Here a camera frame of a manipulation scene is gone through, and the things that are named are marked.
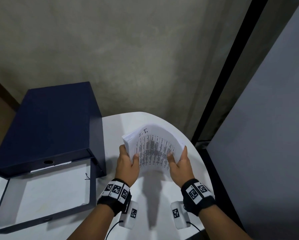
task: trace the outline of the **person's left hand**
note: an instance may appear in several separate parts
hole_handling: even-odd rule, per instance
[[[139,175],[139,155],[133,157],[133,164],[128,156],[125,145],[119,146],[119,157],[117,159],[115,178],[121,179],[131,187]]]

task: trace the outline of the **black wristband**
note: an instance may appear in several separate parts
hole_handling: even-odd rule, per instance
[[[202,209],[216,203],[211,191],[195,178],[187,181],[180,190],[183,195],[185,210],[196,216]]]
[[[108,205],[116,216],[128,206],[131,200],[130,188],[127,183],[119,178],[114,178],[101,193],[97,204]]]

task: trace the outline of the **white sensor device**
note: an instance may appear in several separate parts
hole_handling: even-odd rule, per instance
[[[190,227],[190,224],[186,223],[187,221],[190,222],[190,220],[187,211],[184,209],[184,204],[182,201],[175,201],[171,203],[171,212],[174,218],[175,226],[178,230]]]
[[[132,229],[136,222],[136,216],[138,211],[138,203],[132,201],[127,205],[124,212],[121,213],[119,220],[123,221],[119,223],[119,226],[125,227],[127,229]]]

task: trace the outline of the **white table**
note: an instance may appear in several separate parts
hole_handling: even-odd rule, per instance
[[[104,143],[107,176],[97,179],[97,197],[105,185],[114,178],[116,161],[119,155],[119,145],[123,144],[122,135],[131,132],[146,123],[157,123],[171,130],[182,139],[187,146],[188,157],[191,161],[195,177],[212,190],[211,181],[206,167],[191,142],[178,129],[163,119],[149,113],[134,112],[117,114],[103,118]],[[0,198],[7,180],[0,178]],[[171,214],[170,204],[181,201],[182,195],[178,186],[160,172],[148,172],[138,178],[131,187],[132,200],[139,203],[137,222],[132,230],[116,226],[108,237],[112,239],[186,239],[197,230],[191,226],[177,230]],[[0,234],[0,240],[23,239],[66,239],[89,214],[82,212],[59,220],[33,226],[10,234]],[[111,224],[119,219],[118,214]],[[189,213],[190,220],[198,228],[203,229],[199,218]]]

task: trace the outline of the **finger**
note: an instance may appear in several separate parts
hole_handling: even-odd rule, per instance
[[[127,151],[126,151],[126,147],[125,145],[120,145],[119,146],[119,154],[120,155],[128,155]]]
[[[167,161],[168,161],[168,164],[170,165],[170,168],[174,168],[175,166],[177,167],[172,153],[167,154]]]
[[[133,157],[133,165],[131,166],[134,169],[138,169],[139,168],[139,155],[138,153],[136,153]]]
[[[187,146],[184,146],[184,150],[182,152],[182,155],[180,155],[180,160],[188,160],[188,157],[187,157]]]

